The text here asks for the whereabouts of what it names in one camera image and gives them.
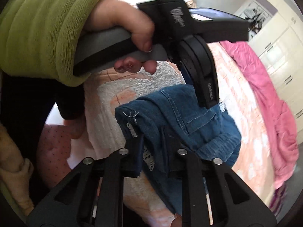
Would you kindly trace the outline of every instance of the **green sleeve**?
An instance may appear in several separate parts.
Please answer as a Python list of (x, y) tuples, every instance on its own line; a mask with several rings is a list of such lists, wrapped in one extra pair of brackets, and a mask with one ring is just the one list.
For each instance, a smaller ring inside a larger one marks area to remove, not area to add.
[(0, 15), (0, 68), (11, 76), (56, 79), (67, 86), (87, 17), (99, 0), (10, 0)]

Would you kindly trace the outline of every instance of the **pink polka dot cushion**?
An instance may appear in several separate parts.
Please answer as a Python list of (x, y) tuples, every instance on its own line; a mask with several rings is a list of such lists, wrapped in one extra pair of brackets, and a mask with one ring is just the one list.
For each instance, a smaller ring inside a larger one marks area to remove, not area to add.
[(70, 171), (71, 133), (63, 125), (44, 125), (37, 149), (37, 169), (44, 183), (53, 188)]

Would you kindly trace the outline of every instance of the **person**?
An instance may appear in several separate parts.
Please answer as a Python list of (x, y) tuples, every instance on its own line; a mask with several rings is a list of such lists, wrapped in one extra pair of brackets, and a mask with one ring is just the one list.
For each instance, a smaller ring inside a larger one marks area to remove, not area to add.
[[(143, 12), (122, 0), (0, 0), (0, 121), (23, 157), (36, 164), (37, 144), (53, 105), (66, 124), (85, 127), (83, 82), (72, 74), (79, 37), (122, 26), (142, 51), (150, 51), (154, 24)], [(115, 63), (117, 72), (154, 73), (157, 62), (127, 57)], [(29, 183), (37, 204), (49, 191), (36, 170)]]

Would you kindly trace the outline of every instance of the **drawer handle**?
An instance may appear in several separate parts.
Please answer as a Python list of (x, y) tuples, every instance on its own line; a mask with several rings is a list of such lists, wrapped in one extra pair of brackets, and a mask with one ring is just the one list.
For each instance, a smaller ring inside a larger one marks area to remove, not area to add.
[(274, 45), (272, 45), (272, 46), (267, 50), (267, 52), (269, 52), (273, 47), (274, 47)]
[(288, 79), (290, 79), (290, 77), (291, 77), (291, 75), (289, 75), (289, 77), (288, 77), (288, 78), (286, 78), (286, 79), (284, 80), (284, 82), (286, 82)]
[(285, 83), (285, 85), (289, 84), (291, 81), (292, 81), (292, 78), (287, 83)]
[(303, 113), (301, 113), (298, 117), (296, 117), (296, 119), (300, 118), (303, 115)]
[(302, 113), (303, 112), (303, 109), (301, 111), (299, 111), (298, 113), (296, 113), (296, 116), (299, 114), (299, 113)]
[(267, 49), (271, 44), (272, 44), (272, 42), (270, 42), (270, 43), (265, 47), (265, 49)]

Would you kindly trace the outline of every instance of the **pink quilt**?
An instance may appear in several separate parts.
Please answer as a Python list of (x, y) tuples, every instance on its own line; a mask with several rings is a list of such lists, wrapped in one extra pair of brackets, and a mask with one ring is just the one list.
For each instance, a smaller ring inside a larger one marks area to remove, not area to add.
[(280, 100), (262, 62), (246, 42), (220, 42), (234, 59), (252, 88), (261, 110), (271, 148), (275, 171), (275, 188), (293, 174), (299, 156), (295, 119), (283, 100)]

